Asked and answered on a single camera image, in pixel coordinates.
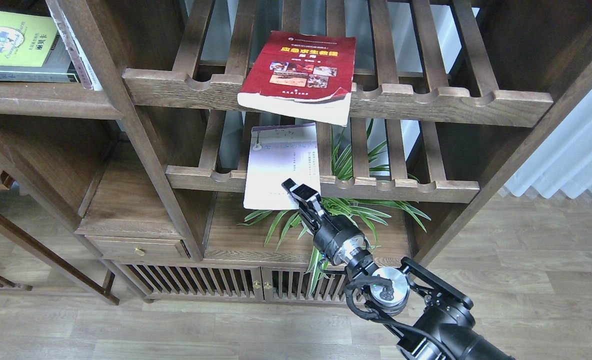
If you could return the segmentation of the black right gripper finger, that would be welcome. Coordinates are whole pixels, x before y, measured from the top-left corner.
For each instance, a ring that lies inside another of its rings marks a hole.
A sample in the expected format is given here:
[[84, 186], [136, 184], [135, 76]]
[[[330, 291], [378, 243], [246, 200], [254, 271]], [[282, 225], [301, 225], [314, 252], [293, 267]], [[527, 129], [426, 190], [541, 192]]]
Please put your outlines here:
[[298, 185], [291, 178], [287, 178], [287, 180], [285, 180], [281, 186], [292, 198], [302, 200], [318, 198], [318, 223], [322, 223], [327, 212], [322, 205], [321, 194], [318, 191], [312, 189], [312, 187], [309, 187], [306, 184]]
[[315, 236], [319, 230], [319, 199], [309, 198], [303, 200], [292, 198], [292, 201], [298, 206], [297, 212], [300, 215], [305, 230], [312, 236]]

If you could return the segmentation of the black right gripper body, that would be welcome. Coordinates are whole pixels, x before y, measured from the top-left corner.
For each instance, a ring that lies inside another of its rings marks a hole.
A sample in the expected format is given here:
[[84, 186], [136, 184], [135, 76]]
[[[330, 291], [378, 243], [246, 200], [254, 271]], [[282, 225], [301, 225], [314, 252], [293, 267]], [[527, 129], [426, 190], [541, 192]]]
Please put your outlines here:
[[314, 247], [331, 265], [368, 265], [365, 234], [345, 215], [315, 214], [311, 223]]

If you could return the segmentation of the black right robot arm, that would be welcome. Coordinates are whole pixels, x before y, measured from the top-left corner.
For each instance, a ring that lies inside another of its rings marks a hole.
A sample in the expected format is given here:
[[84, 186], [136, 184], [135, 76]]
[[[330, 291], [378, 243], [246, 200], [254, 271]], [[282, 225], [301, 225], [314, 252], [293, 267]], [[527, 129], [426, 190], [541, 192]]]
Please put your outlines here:
[[282, 183], [296, 201], [303, 223], [323, 261], [342, 270], [348, 308], [358, 317], [382, 324], [398, 338], [396, 348], [407, 360], [508, 360], [494, 344], [474, 331], [470, 297], [415, 260], [399, 267], [376, 264], [361, 230], [342, 214], [332, 215], [315, 189], [291, 178]]

